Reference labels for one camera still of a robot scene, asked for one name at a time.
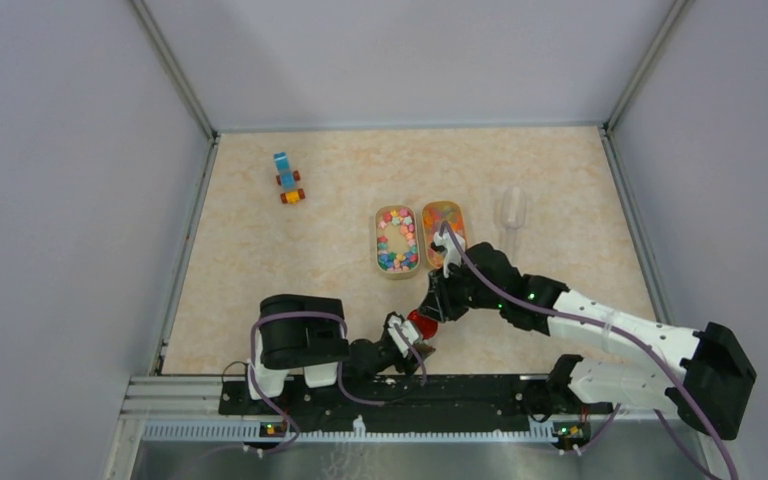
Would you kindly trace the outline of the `red jar lid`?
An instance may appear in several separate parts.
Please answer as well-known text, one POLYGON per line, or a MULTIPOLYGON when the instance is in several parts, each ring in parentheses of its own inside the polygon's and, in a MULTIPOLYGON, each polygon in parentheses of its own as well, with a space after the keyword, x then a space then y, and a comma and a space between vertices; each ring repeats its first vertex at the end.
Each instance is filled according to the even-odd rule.
POLYGON ((419 313, 418 310, 411 311, 407 319, 414 324, 424 340, 433 338, 439 329, 439 323, 419 313))

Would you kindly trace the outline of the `clear plastic scoop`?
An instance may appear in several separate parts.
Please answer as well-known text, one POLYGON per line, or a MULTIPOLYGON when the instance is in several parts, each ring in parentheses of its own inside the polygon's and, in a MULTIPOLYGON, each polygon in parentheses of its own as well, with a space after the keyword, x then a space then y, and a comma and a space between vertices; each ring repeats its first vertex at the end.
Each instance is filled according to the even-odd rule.
POLYGON ((525 226, 526 214, 527 196, 523 188, 507 187, 499 202, 499 227, 502 251, 510 258, 516 255, 518 237, 525 226))

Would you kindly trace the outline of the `clear plastic jar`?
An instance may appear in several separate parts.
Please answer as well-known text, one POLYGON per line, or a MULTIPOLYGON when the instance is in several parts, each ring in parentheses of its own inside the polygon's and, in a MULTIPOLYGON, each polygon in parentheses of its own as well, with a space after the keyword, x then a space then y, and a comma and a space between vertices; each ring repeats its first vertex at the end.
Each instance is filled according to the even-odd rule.
POLYGON ((413 343, 413 347, 423 356, 429 356, 436 351, 436 348, 429 342, 429 340, 423 338, 417 339, 413 343))

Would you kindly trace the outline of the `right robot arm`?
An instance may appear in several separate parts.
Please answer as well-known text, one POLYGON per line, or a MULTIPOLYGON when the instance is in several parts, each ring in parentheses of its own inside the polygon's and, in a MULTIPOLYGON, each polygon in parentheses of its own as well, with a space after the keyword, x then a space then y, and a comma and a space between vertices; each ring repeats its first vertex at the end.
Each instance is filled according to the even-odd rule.
POLYGON ((737 438, 757 372, 730 328, 710 322, 697 330, 622 312, 560 281, 520 272, 487 242, 460 248, 437 234, 431 249, 443 263, 428 275, 422 316, 446 323, 472 310, 494 310, 519 330, 588 344, 627 360, 620 365, 561 356, 546 385, 554 409, 625 404, 676 414, 691 428, 723 440, 737 438))

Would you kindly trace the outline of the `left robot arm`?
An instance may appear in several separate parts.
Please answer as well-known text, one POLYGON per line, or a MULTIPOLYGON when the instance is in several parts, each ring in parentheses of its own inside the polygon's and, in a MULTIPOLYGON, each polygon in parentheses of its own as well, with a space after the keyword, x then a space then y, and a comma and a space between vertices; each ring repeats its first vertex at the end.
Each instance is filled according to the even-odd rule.
POLYGON ((277 407, 285 379, 295 369, 313 389, 371 379, 390 368, 426 374, 424 361, 433 352, 428 341, 438 329, 417 311, 407 316, 391 312, 378 340, 350 341, 342 301, 327 297, 274 295, 260 302, 259 313, 242 398, 262 414, 277 407))

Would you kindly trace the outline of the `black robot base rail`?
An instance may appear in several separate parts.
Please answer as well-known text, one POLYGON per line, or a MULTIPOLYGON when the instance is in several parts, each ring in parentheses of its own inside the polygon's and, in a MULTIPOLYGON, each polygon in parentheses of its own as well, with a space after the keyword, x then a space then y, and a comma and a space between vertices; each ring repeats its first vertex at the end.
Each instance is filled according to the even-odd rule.
POLYGON ((544 375, 382 375, 370 381, 310 388, 291 375, 271 405, 254 399, 245 380, 223 383, 223 416, 288 415, 304 433, 347 432, 361 419, 371 433, 524 432, 554 417, 606 415, 607 402, 585 404, 544 375))

